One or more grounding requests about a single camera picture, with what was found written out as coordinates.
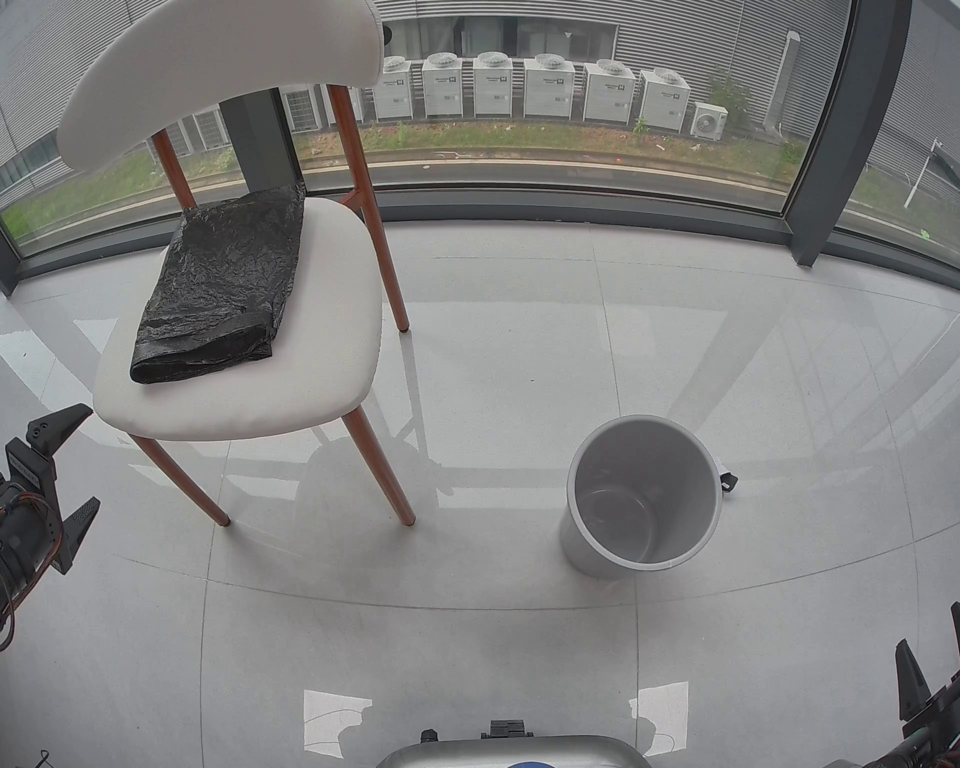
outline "trash can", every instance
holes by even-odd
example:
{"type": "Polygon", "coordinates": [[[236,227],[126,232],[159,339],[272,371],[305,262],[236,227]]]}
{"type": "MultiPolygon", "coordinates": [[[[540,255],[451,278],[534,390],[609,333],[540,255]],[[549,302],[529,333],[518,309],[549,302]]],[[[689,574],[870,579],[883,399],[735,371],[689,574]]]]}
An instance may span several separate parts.
{"type": "Polygon", "coordinates": [[[664,570],[703,549],[722,503],[716,465],[689,431],[658,416],[624,416],[577,449],[560,540],[588,576],[664,570]]]}

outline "chair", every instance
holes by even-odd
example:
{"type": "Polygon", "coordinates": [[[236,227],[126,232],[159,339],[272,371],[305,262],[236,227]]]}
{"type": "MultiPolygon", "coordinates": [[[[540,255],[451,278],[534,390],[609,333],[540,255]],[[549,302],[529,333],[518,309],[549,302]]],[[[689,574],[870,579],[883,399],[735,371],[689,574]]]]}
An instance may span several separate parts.
{"type": "Polygon", "coordinates": [[[97,371],[98,416],[130,434],[220,525],[229,525],[227,514],[157,440],[242,440],[343,419],[400,521],[416,519],[360,405],[379,354],[381,278],[397,329],[409,328],[346,88],[373,85],[382,61],[383,28],[368,0],[167,0],[91,64],[60,121],[60,154],[80,170],[99,168],[151,136],[187,208],[196,203],[165,126],[244,93],[341,84],[329,94],[354,188],[338,203],[306,200],[297,277],[273,356],[184,381],[131,381],[133,343],[161,257],[133,291],[97,371]]]}

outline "wooden chair leg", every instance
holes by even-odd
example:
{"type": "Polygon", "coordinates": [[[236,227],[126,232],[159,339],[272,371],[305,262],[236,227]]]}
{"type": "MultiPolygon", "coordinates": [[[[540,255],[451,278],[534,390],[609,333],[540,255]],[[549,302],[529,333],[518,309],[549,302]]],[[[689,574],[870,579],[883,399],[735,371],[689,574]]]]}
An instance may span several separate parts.
{"type": "Polygon", "coordinates": [[[353,187],[358,193],[360,205],[363,209],[364,222],[366,222],[367,229],[370,231],[370,238],[373,240],[373,249],[376,251],[376,260],[380,265],[383,287],[387,289],[390,308],[394,310],[396,328],[400,333],[404,333],[410,329],[410,319],[407,317],[407,310],[403,305],[403,296],[400,294],[400,283],[396,279],[394,260],[390,256],[390,246],[387,245],[387,234],[383,231],[383,219],[380,218],[380,208],[376,204],[376,195],[373,194],[370,169],[367,167],[367,158],[363,154],[363,144],[360,141],[360,131],[357,130],[353,104],[350,103],[350,94],[345,85],[328,85],[326,89],[330,94],[333,114],[337,118],[337,133],[340,134],[340,143],[344,147],[347,166],[353,176],[353,187]]]}
{"type": "Polygon", "coordinates": [[[413,525],[417,521],[417,516],[414,515],[410,502],[407,501],[407,497],[403,493],[403,488],[396,480],[394,471],[387,463],[387,457],[384,455],[383,448],[380,447],[376,435],[373,434],[363,408],[358,405],[346,414],[344,424],[347,426],[347,432],[350,433],[353,441],[357,444],[360,455],[367,462],[373,477],[376,478],[380,490],[383,491],[383,494],[393,506],[396,516],[400,518],[400,522],[404,525],[413,525]]]}
{"type": "Polygon", "coordinates": [[[187,497],[194,504],[210,515],[217,525],[230,525],[230,518],[227,516],[227,513],[220,509],[213,499],[206,495],[204,490],[193,482],[190,475],[184,472],[180,468],[180,465],[170,458],[170,454],[160,446],[160,443],[151,438],[140,438],[136,435],[131,435],[131,438],[140,446],[140,450],[146,453],[148,458],[159,467],[160,471],[173,480],[177,488],[186,493],[187,497]]]}

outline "trash can rim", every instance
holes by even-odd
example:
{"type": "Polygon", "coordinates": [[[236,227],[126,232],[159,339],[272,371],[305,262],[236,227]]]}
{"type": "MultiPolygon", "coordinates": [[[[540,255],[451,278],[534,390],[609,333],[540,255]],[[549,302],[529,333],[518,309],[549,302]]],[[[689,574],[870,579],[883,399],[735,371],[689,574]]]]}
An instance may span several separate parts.
{"type": "Polygon", "coordinates": [[[584,441],[580,443],[580,447],[577,448],[577,452],[573,454],[573,461],[570,463],[570,469],[566,476],[566,503],[570,509],[570,515],[573,517],[574,523],[576,523],[577,529],[580,531],[587,543],[597,552],[597,554],[603,556],[611,563],[622,565],[623,567],[631,570],[665,570],[666,568],[672,568],[674,565],[685,563],[687,560],[696,555],[701,549],[703,549],[710,540],[710,537],[713,536],[713,531],[716,529],[717,523],[720,521],[720,507],[723,504],[723,489],[720,486],[720,474],[719,472],[714,472],[712,474],[715,511],[713,518],[710,521],[710,525],[697,543],[690,547],[690,549],[688,549],[682,555],[671,558],[670,560],[664,560],[660,563],[638,563],[636,561],[627,560],[625,558],[621,558],[619,555],[613,554],[613,552],[611,552],[593,537],[593,534],[587,529],[583,518],[580,517],[580,508],[577,505],[576,495],[576,476],[577,468],[580,466],[580,462],[583,460],[584,454],[587,452],[587,449],[596,440],[596,438],[603,432],[610,430],[613,426],[621,423],[627,423],[629,421],[659,423],[674,429],[683,435],[686,435],[701,453],[701,455],[703,455],[707,464],[710,467],[714,467],[713,456],[710,455],[710,452],[707,451],[707,449],[704,447],[704,444],[700,442],[697,436],[682,424],[677,424],[675,421],[665,419],[662,416],[653,416],[652,414],[629,414],[627,416],[620,416],[616,419],[605,421],[592,432],[590,432],[590,434],[585,437],[584,441]]]}

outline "black plastic bag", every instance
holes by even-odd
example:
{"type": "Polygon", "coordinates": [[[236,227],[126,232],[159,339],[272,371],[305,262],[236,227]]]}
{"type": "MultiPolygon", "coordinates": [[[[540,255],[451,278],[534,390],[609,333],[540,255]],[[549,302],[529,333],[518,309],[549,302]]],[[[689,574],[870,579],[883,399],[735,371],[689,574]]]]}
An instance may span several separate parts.
{"type": "Polygon", "coordinates": [[[183,211],[133,345],[130,378],[179,381],[270,357],[293,290],[302,184],[183,211]]]}

